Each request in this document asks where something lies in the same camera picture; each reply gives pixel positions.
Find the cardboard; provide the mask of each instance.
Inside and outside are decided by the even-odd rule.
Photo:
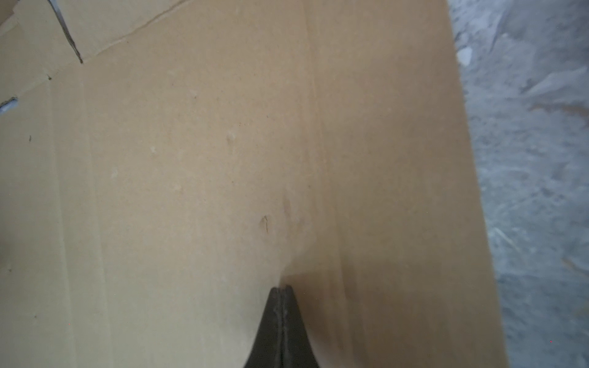
[[[0,101],[25,92],[47,79],[35,49],[18,23],[0,35]]]
[[[67,3],[0,116],[3,361],[239,367],[287,283],[322,367],[507,366],[444,2]]]
[[[3,0],[0,2],[0,23],[11,17],[12,8],[18,0]]]

